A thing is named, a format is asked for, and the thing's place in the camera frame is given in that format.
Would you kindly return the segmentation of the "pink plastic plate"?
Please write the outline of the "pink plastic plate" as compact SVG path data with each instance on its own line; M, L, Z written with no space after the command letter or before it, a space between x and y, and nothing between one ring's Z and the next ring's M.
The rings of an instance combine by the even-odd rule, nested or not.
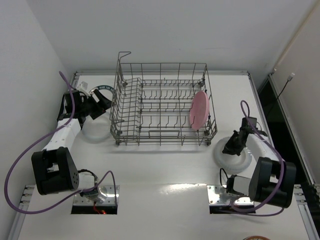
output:
M199 91L195 94L189 110L189 123L194 131L202 128L210 111L209 97L204 91Z

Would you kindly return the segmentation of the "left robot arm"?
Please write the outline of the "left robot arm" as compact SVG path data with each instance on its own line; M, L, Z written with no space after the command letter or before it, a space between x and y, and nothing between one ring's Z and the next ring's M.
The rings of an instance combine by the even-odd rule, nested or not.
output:
M31 156L37 190L40 195L77 190L79 171L70 150L83 129L87 117L93 120L105 114L113 105L101 88L89 93L81 89L65 92L57 116L57 128L49 143Z

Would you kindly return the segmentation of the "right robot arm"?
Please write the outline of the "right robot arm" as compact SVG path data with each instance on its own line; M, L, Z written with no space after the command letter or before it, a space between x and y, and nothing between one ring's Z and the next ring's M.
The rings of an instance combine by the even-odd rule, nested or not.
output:
M297 168L285 162L267 137L257 129L255 117L244 117L239 130L217 143L215 158L230 175L227 194L286 209L292 202Z

